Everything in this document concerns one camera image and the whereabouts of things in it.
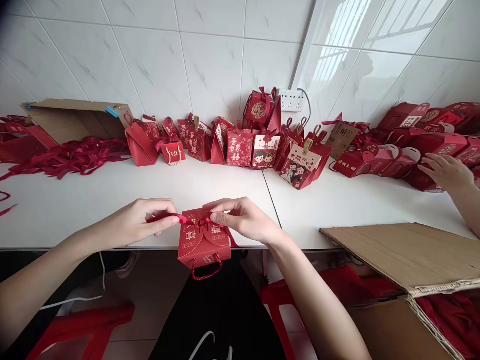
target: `electrical outlet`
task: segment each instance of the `electrical outlet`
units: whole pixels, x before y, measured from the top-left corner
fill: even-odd
[[[305,94],[301,90],[281,89],[280,96],[283,112],[299,113],[302,111]]]

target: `white cord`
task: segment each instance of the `white cord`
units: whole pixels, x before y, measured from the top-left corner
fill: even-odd
[[[51,305],[46,305],[44,307],[42,307],[40,310],[45,310],[45,309],[50,309],[50,308],[54,308],[58,305],[63,305],[63,304],[67,304],[67,303],[71,303],[71,302],[74,302],[74,301],[92,301],[92,300],[98,300],[100,298],[103,298],[105,292],[107,291],[107,288],[105,287],[105,263],[104,263],[104,257],[102,256],[102,252],[100,251],[99,252],[100,254],[100,260],[101,260],[101,266],[103,268],[103,277],[102,277],[102,280],[101,280],[101,284],[103,286],[103,294],[100,295],[100,296],[96,296],[96,297],[92,297],[92,298],[85,298],[85,297],[75,297],[73,299],[68,299],[68,300],[65,300],[65,301],[60,301],[60,302],[57,302],[55,304],[51,304]]]

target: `red rope handle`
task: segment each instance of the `red rope handle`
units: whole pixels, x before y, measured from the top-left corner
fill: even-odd
[[[215,253],[215,257],[216,257],[216,260],[218,261],[218,263],[220,264],[220,266],[218,267],[217,270],[215,270],[211,274],[205,275],[205,276],[202,276],[202,277],[196,277],[195,276],[195,266],[197,265],[197,258],[195,257],[193,259],[193,265],[191,267],[191,277],[196,281],[202,281],[202,280],[205,280],[205,279],[211,278],[212,276],[217,275],[224,265],[222,264],[222,259],[220,259],[220,255],[219,255],[218,252]]]

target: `red plastic stool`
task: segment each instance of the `red plastic stool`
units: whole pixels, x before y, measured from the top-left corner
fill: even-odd
[[[132,321],[135,306],[127,303],[117,307],[98,308],[56,317],[45,331],[27,360],[37,359],[53,344],[90,337],[82,360],[102,360],[113,330]]]

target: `white table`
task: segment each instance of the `white table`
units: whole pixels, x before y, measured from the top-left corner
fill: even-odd
[[[9,164],[0,164],[0,175]],[[133,160],[109,162],[94,174],[68,174],[62,180],[44,174],[17,175],[0,182],[11,198],[0,211],[18,204],[0,217],[0,249],[49,249],[74,232],[114,213],[136,199],[172,198],[176,209],[201,208],[222,198],[248,196],[277,221],[274,205],[261,171],[211,165],[187,157],[180,166],[168,166],[162,157],[156,165],[137,167]],[[241,247],[264,248],[235,231]],[[178,248],[180,226],[151,236],[132,248]]]
[[[264,174],[282,228],[304,250],[336,248],[319,233],[331,227],[420,223],[477,239],[446,193],[420,192],[403,180],[376,175],[348,178],[328,166],[300,191],[278,172]]]

